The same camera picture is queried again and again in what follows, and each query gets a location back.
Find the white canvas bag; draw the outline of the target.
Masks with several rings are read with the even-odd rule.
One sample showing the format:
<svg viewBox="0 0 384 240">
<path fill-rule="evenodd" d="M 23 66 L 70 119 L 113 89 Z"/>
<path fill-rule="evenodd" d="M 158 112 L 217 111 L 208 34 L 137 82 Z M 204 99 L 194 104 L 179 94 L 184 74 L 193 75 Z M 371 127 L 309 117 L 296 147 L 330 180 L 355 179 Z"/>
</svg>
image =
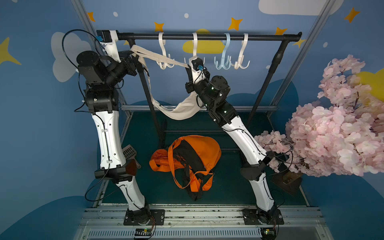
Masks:
<svg viewBox="0 0 384 240">
<path fill-rule="evenodd" d="M 187 64 L 185 63 L 180 63 L 178 61 L 175 61 L 163 55 L 146 50 L 137 45 L 133 45 L 131 47 L 131 51 L 136 56 L 139 56 L 139 62 L 143 65 L 143 68 L 147 71 L 148 71 L 148 67 L 146 65 L 145 59 L 149 59 L 155 62 L 166 63 L 166 64 L 173 64 L 173 65 L 181 66 L 184 68 L 188 67 Z M 196 101 L 197 93 L 195 91 L 192 91 L 190 95 L 181 103 L 179 103 L 173 110 L 165 107 L 164 105 L 161 105 L 156 99 L 154 99 L 152 95 L 151 79 L 150 79 L 149 73 L 147 73 L 147 76 L 148 76 L 148 88 L 150 92 L 151 103 L 153 104 L 154 107 L 160 110 L 167 117 L 173 120 L 181 121 L 181 120 L 186 120 L 193 117 L 197 112 L 200 111 L 201 107 L 198 106 L 198 103 Z"/>
</svg>

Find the orange sling bag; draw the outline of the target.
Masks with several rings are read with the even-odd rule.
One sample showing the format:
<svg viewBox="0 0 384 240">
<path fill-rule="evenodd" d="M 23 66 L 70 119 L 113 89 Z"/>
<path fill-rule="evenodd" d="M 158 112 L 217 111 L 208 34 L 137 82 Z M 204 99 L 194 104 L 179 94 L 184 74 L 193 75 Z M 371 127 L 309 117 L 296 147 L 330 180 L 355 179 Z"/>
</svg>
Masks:
<svg viewBox="0 0 384 240">
<path fill-rule="evenodd" d="M 180 189 L 186 189 L 183 185 L 184 167 L 183 165 L 173 156 L 173 151 L 178 147 L 182 140 L 187 141 L 201 158 L 205 171 L 198 171 L 195 174 L 201 173 L 208 177 L 205 184 L 203 184 L 203 191 L 208 191 L 213 184 L 213 169 L 217 165 L 221 158 L 222 151 L 219 144 L 210 137 L 190 135 L 180 137 L 175 140 L 168 149 L 168 159 L 171 168 L 171 173 L 174 178 L 174 182 Z"/>
</svg>

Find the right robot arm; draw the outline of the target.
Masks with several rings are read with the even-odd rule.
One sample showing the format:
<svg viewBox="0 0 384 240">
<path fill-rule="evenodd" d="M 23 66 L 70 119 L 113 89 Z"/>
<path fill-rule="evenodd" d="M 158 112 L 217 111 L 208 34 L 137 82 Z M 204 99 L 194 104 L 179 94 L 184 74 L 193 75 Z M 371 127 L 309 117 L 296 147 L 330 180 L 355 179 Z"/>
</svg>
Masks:
<svg viewBox="0 0 384 240">
<path fill-rule="evenodd" d="M 210 117 L 226 132 L 242 151 L 247 165 L 240 169 L 247 179 L 256 197 L 257 212 L 251 214 L 262 224 L 282 225 L 281 211 L 273 199 L 265 168 L 273 158 L 273 153 L 266 151 L 252 137 L 235 108 L 226 101 L 230 91 L 227 80 L 222 76 L 207 79 L 189 80 L 186 83 L 188 93 L 196 93 Z"/>
</svg>

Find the black sling bag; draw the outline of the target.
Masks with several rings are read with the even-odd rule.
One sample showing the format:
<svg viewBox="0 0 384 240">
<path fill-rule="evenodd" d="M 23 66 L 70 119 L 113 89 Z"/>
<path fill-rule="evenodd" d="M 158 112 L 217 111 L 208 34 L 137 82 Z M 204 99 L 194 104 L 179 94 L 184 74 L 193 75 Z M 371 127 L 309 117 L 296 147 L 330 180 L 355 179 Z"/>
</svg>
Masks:
<svg viewBox="0 0 384 240">
<path fill-rule="evenodd" d="M 198 171 L 206 170 L 201 158 L 185 140 L 182 140 L 180 145 L 174 149 L 173 156 L 184 167 L 183 185 L 187 187 L 188 195 L 194 201 L 200 199 L 203 194 L 203 184 L 208 179 L 201 173 L 195 174 Z"/>
</svg>

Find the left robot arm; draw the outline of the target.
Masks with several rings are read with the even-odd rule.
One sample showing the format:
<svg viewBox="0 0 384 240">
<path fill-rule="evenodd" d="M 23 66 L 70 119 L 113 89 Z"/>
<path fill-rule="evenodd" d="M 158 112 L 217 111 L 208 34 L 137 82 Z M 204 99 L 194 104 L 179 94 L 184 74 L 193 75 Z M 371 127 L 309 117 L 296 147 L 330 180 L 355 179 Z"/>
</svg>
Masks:
<svg viewBox="0 0 384 240">
<path fill-rule="evenodd" d="M 119 92 L 117 84 L 126 75 L 137 75 L 138 58 L 131 51 L 118 51 L 117 31 L 98 31 L 92 36 L 105 51 L 99 54 L 84 51 L 78 54 L 73 64 L 86 80 L 86 89 L 82 94 L 87 113 L 92 115 L 98 132 L 101 161 L 95 171 L 95 178 L 102 183 L 110 180 L 120 190 L 127 203 L 125 225 L 148 225 L 154 223 L 146 198 L 136 181 L 137 163 L 124 156 L 119 134 Z"/>
</svg>

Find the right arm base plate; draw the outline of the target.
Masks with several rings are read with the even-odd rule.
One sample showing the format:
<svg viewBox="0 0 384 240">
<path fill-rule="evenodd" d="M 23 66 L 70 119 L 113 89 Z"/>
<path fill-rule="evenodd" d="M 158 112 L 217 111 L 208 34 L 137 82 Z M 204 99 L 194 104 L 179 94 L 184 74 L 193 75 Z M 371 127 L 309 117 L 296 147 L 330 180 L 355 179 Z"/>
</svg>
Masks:
<svg viewBox="0 0 384 240">
<path fill-rule="evenodd" d="M 283 225 L 285 222 L 279 209 L 263 211 L 261 209 L 243 209 L 245 225 Z"/>
</svg>

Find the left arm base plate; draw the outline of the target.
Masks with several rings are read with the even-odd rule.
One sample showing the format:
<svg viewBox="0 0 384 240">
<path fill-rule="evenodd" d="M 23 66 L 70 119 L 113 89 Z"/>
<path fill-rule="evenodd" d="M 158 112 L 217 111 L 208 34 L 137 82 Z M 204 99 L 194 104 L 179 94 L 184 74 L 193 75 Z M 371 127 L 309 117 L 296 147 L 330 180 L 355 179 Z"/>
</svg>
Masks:
<svg viewBox="0 0 384 240">
<path fill-rule="evenodd" d="M 127 210 L 124 217 L 124 226 L 162 226 L 164 224 L 165 210 Z"/>
</svg>

